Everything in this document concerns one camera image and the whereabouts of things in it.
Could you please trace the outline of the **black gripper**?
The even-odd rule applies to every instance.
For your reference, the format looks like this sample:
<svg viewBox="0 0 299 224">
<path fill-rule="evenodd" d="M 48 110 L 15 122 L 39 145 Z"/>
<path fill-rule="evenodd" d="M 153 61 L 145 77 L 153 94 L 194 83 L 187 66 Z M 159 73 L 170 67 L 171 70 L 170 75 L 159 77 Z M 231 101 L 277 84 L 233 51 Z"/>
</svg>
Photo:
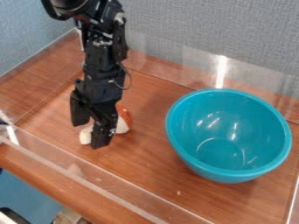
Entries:
<svg viewBox="0 0 299 224">
<path fill-rule="evenodd" d="M 71 122 L 75 127 L 95 119 L 91 131 L 91 147 L 99 149 L 110 145 L 118 128 L 117 103 L 122 99 L 126 77 L 75 80 L 70 96 Z"/>
</svg>

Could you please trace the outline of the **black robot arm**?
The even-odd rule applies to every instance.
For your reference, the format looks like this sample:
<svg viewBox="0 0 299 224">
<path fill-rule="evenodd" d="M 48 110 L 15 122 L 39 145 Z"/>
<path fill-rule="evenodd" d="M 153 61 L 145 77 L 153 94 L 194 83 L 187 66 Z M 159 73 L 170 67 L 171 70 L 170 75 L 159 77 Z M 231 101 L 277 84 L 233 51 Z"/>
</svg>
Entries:
<svg viewBox="0 0 299 224">
<path fill-rule="evenodd" d="M 70 95 L 70 113 L 74 126 L 94 123 L 91 147 L 110 145 L 118 130 L 118 108 L 127 90 L 127 18 L 118 0 L 42 0 L 51 18 L 72 19 L 80 31 L 86 53 L 82 69 L 84 78 L 75 80 Z"/>
</svg>

